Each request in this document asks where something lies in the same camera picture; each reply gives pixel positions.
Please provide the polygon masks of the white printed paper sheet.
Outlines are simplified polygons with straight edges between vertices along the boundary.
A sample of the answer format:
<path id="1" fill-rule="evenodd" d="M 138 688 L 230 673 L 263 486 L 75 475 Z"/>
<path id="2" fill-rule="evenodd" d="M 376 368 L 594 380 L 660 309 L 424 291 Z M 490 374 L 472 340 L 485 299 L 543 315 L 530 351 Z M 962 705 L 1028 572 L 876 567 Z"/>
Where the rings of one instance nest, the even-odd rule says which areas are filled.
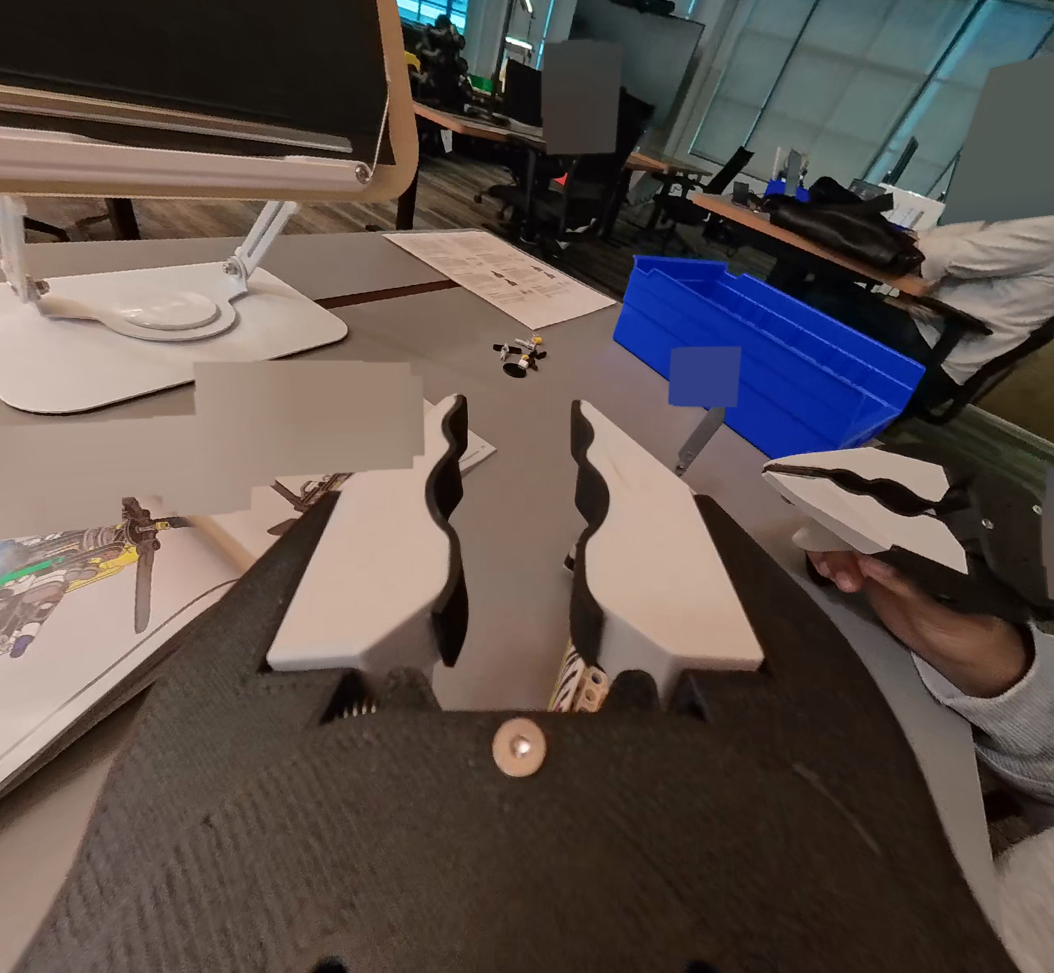
<path id="1" fill-rule="evenodd" d="M 530 330 L 614 305 L 613 298 L 486 231 L 397 231 L 386 239 Z"/>

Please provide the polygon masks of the black jacket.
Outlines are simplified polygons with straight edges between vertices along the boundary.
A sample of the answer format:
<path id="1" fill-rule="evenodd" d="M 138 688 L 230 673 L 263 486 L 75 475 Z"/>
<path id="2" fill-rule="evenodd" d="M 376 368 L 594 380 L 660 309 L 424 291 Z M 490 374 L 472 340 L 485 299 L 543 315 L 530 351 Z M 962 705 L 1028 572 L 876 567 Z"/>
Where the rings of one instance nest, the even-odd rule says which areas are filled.
<path id="1" fill-rule="evenodd" d="M 761 200 L 760 210 L 772 225 L 871 267 L 901 275 L 920 272 L 924 255 L 914 236 L 885 216 L 894 208 L 891 193 L 872 187 L 864 198 L 821 176 L 808 194 L 806 202 L 772 194 Z"/>

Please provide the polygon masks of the lego instruction booklet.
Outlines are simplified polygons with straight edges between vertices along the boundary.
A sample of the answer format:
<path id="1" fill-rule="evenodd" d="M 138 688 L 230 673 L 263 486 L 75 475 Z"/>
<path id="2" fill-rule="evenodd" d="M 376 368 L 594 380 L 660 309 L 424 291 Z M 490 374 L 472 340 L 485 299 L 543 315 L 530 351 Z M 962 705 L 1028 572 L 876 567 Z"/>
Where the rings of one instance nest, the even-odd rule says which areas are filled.
<path id="1" fill-rule="evenodd" d="M 462 476 L 492 453 L 468 429 Z M 126 497 L 112 522 L 2 539 L 2 792 L 150 684 L 191 622 L 350 476 L 280 476 L 248 510 L 201 519 Z"/>

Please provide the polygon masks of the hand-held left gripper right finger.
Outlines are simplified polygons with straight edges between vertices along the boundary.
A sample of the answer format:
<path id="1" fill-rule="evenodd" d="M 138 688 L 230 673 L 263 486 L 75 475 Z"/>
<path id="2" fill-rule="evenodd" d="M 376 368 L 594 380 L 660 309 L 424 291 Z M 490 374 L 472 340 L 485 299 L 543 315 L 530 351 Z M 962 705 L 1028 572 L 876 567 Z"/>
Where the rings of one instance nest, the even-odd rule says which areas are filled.
<path id="1" fill-rule="evenodd" d="M 584 664 L 609 680 L 759 669 L 760 642 L 691 488 L 586 400 L 571 404 L 570 452 L 584 528 L 569 626 Z"/>

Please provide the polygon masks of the large grey display screen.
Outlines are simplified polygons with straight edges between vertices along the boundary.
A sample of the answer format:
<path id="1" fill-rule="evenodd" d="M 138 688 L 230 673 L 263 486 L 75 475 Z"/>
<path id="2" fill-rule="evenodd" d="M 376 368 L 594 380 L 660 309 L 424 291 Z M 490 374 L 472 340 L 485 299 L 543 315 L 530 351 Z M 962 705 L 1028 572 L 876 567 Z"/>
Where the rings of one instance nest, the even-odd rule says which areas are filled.
<path id="1" fill-rule="evenodd" d="M 569 39 L 622 51 L 622 85 L 652 106 L 651 130 L 666 125 L 705 26 L 675 13 L 671 0 L 575 0 Z"/>

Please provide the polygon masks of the blue storage bin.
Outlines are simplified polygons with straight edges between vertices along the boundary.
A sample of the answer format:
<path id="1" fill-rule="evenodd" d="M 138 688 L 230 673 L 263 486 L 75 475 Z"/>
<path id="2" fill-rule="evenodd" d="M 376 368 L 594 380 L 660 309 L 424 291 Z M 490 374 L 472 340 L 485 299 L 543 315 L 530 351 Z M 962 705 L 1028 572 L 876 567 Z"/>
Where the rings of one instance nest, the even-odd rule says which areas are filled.
<path id="1" fill-rule="evenodd" d="M 767 458 L 857 448 L 924 368 L 725 264 L 637 255 L 613 339 L 666 378 L 674 406 L 722 406 Z"/>

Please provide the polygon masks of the person's right forearm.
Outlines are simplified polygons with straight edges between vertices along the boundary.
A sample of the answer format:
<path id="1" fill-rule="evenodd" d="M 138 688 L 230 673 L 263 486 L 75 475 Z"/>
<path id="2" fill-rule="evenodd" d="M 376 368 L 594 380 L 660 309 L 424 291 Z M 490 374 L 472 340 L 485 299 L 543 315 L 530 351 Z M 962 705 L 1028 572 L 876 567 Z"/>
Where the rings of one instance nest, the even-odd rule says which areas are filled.
<path id="1" fill-rule="evenodd" d="M 978 759 L 1012 789 L 1053 802 L 1053 637 L 1023 628 L 1031 665 L 1008 690 L 991 698 L 967 695 L 914 655 L 916 670 L 934 699 L 971 725 Z"/>

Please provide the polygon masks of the person's clothed body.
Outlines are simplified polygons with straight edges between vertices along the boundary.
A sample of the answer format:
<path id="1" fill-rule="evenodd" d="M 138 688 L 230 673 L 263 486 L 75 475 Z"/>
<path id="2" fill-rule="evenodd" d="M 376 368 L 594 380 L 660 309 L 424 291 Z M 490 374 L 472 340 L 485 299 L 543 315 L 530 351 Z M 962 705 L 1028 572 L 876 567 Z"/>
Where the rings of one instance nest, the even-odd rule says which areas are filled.
<path id="1" fill-rule="evenodd" d="M 1021 972 L 1053 971 L 1053 830 L 995 861 L 998 935 Z"/>

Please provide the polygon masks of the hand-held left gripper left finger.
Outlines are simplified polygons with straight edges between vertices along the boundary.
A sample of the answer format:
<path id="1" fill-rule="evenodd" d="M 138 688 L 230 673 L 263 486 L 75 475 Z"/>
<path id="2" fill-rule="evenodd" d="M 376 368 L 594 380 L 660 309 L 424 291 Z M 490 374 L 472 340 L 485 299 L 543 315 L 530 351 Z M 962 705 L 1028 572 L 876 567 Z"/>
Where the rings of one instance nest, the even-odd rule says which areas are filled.
<path id="1" fill-rule="evenodd" d="M 467 398 L 441 400 L 424 433 L 411 468 L 344 482 L 267 654 L 273 670 L 455 666 L 469 617 L 451 524 L 464 494 Z"/>

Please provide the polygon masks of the zebra striped lego plane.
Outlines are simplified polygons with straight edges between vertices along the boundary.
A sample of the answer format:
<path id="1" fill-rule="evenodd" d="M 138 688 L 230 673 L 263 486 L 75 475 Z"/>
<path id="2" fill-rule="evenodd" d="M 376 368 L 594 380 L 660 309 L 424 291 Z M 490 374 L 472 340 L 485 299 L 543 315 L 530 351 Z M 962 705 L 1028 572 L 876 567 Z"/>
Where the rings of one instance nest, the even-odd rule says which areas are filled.
<path id="1" fill-rule="evenodd" d="M 678 452 L 677 462 L 674 465 L 677 478 L 685 476 L 687 470 L 692 467 L 696 458 L 706 448 L 724 424 L 725 415 L 726 409 L 722 406 L 716 406 L 706 411 Z M 573 639 L 569 638 L 560 662 L 560 672 L 548 709 L 558 713 L 594 713 L 601 707 L 609 688 L 608 676 L 598 666 L 586 664 L 579 650 L 575 649 Z"/>

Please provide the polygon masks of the person's right hand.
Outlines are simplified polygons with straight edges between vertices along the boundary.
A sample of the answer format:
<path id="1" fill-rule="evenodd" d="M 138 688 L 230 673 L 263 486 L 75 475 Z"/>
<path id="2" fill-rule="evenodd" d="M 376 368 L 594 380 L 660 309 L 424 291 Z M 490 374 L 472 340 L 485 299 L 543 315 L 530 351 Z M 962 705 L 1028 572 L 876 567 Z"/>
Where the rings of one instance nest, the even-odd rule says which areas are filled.
<path id="1" fill-rule="evenodd" d="M 850 550 L 807 556 L 840 591 L 863 593 L 895 639 L 967 696 L 1001 696 L 1033 664 L 1033 642 L 1021 628 L 988 614 L 952 611 L 876 557 Z"/>

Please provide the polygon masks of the cluster of small lego pins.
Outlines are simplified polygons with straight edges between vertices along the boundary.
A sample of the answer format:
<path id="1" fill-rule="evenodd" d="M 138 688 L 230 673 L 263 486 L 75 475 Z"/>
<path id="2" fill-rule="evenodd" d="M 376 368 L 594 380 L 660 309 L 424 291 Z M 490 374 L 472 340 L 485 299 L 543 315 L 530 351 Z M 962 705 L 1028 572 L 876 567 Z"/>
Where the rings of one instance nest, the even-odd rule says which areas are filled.
<path id="1" fill-rule="evenodd" d="M 539 364 L 547 357 L 544 339 L 540 335 L 516 338 L 511 344 L 493 344 L 502 371 L 505 375 L 522 380 L 529 373 L 539 371 Z"/>

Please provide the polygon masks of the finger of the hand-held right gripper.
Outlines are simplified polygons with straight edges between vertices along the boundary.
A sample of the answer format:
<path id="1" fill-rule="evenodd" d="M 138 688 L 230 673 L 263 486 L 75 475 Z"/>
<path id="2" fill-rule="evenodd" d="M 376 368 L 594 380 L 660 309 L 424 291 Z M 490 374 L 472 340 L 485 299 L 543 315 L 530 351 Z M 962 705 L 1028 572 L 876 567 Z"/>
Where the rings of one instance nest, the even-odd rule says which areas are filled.
<path id="1" fill-rule="evenodd" d="M 850 493 L 829 479 L 770 472 L 764 478 L 802 515 L 793 536 L 794 545 L 801 550 L 854 550 L 876 556 L 901 548 L 952 571 L 968 573 L 965 550 L 939 518 L 899 515 L 873 497 Z"/>
<path id="2" fill-rule="evenodd" d="M 790 474 L 793 469 L 851 472 L 868 484 L 884 479 L 932 502 L 939 501 L 952 486 L 941 465 L 880 448 L 853 448 L 775 458 L 762 468 L 763 472 L 775 474 Z"/>

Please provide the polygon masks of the white tablet stand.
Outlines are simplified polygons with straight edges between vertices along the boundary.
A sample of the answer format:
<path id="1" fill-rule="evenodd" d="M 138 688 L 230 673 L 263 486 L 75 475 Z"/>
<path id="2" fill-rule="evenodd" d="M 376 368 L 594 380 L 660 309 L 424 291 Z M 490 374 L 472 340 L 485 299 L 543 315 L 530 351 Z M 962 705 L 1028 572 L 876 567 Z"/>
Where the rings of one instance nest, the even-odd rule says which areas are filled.
<path id="1" fill-rule="evenodd" d="M 260 268 L 298 203 L 383 202 L 417 138 L 396 0 L 376 0 L 387 80 L 369 160 L 344 140 L 2 84 L 2 401 L 86 412 L 191 383 L 207 361 L 273 361 L 347 329 Z M 33 276 L 25 197 L 264 200 L 234 253 L 198 265 Z"/>

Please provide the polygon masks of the black office chair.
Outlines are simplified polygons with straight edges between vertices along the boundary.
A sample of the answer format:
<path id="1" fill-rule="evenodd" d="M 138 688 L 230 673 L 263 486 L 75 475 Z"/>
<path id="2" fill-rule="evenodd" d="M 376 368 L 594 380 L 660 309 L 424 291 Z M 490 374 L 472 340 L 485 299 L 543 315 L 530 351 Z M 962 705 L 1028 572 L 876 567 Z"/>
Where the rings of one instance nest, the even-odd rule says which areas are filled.
<path id="1" fill-rule="evenodd" d="M 718 173 L 702 186 L 705 194 L 720 196 L 731 186 L 736 177 L 750 163 L 754 152 L 745 147 L 739 147 L 731 159 L 722 166 Z M 692 188 L 700 184 L 692 172 L 666 173 L 658 195 L 653 197 L 653 220 L 667 221 L 667 228 L 661 234 L 660 253 L 665 254 L 672 244 L 678 244 L 680 250 L 688 249 L 680 236 L 678 228 L 688 227 L 704 231 L 710 226 L 713 213 L 701 208 L 691 200 Z"/>

